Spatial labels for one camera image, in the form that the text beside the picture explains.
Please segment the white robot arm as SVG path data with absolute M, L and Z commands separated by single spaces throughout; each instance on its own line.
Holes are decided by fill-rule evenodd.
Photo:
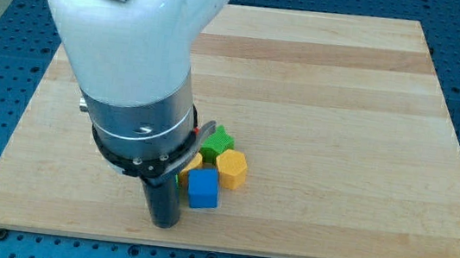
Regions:
M 48 0 L 98 137 L 154 158 L 193 127 L 191 48 L 230 0 Z

